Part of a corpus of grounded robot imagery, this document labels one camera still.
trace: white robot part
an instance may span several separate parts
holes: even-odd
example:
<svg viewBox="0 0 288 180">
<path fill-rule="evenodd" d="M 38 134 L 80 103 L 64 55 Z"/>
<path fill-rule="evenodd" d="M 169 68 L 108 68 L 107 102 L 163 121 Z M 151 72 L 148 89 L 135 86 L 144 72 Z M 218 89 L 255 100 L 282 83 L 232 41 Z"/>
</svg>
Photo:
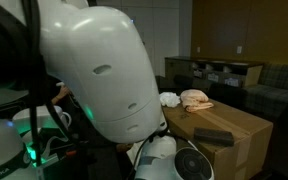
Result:
<svg viewBox="0 0 288 180">
<path fill-rule="evenodd" d="M 36 179 L 36 171 L 31 164 L 26 147 L 14 124 L 8 120 L 0 120 L 0 179 Z"/>
<path fill-rule="evenodd" d="M 135 179 L 145 180 L 214 180 L 207 158 L 193 148 L 176 151 L 172 137 L 155 137 L 146 142 L 136 169 Z"/>
<path fill-rule="evenodd" d="M 17 8 L 5 0 L 0 4 L 24 23 L 20 0 L 10 1 Z M 155 132 L 162 114 L 158 90 L 131 19 L 110 7 L 38 3 L 47 72 L 65 82 L 94 127 L 119 143 L 138 142 Z"/>
<path fill-rule="evenodd" d="M 12 89 L 1 88 L 0 89 L 0 105 L 14 101 L 15 99 L 22 98 L 28 94 L 28 91 L 15 91 Z"/>
</svg>

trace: robot eye slit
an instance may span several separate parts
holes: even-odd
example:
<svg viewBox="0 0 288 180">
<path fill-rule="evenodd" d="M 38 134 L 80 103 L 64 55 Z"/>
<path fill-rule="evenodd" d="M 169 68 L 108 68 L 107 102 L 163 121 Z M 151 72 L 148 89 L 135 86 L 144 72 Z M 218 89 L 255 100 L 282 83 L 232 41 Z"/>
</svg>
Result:
<svg viewBox="0 0 288 180">
<path fill-rule="evenodd" d="M 128 106 L 128 109 L 129 109 L 129 110 L 132 110 L 132 109 L 134 109 L 136 106 L 137 106 L 136 103 L 132 103 L 131 105 Z"/>
<path fill-rule="evenodd" d="M 139 126 L 137 124 L 135 124 L 133 126 L 130 126 L 130 127 L 127 128 L 127 132 L 134 132 L 134 131 L 136 131 L 138 129 L 138 127 Z"/>
<path fill-rule="evenodd" d="M 102 65 L 102 66 L 95 68 L 93 70 L 93 72 L 96 75 L 103 75 L 103 74 L 109 73 L 111 71 L 111 69 L 112 69 L 112 66 L 110 66 L 110 65 Z"/>
</svg>

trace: wall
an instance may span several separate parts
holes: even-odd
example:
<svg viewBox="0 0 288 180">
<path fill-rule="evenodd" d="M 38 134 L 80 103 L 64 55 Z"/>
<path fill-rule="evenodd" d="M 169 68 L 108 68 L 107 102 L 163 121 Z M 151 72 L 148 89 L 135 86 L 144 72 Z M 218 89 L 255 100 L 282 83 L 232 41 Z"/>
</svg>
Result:
<svg viewBox="0 0 288 180">
<path fill-rule="evenodd" d="M 194 0 L 192 16 L 191 56 L 288 64 L 288 1 Z"/>
<path fill-rule="evenodd" d="M 179 54 L 180 0 L 97 0 L 134 20 L 155 75 L 165 76 L 165 57 Z"/>
<path fill-rule="evenodd" d="M 179 17 L 179 54 L 180 56 L 191 55 L 192 33 L 192 5 L 193 0 L 180 0 Z"/>
</svg>

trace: couch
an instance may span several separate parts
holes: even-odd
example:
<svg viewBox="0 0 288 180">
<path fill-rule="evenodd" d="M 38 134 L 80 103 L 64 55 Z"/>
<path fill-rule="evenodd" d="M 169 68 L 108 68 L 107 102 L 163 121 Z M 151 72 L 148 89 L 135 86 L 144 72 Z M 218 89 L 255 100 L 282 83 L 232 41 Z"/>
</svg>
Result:
<svg viewBox="0 0 288 180">
<path fill-rule="evenodd" d="M 277 119 L 288 105 L 288 65 L 265 64 L 258 84 L 245 90 L 249 111 Z"/>
</svg>

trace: white cloth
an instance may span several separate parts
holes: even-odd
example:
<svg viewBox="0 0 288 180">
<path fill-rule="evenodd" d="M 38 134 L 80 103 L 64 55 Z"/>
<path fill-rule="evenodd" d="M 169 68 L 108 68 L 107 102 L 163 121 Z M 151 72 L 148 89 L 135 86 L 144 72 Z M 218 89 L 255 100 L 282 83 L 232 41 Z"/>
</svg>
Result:
<svg viewBox="0 0 288 180">
<path fill-rule="evenodd" d="M 160 102 L 162 106 L 176 107 L 180 101 L 180 97 L 172 92 L 163 92 L 160 94 Z"/>
</svg>

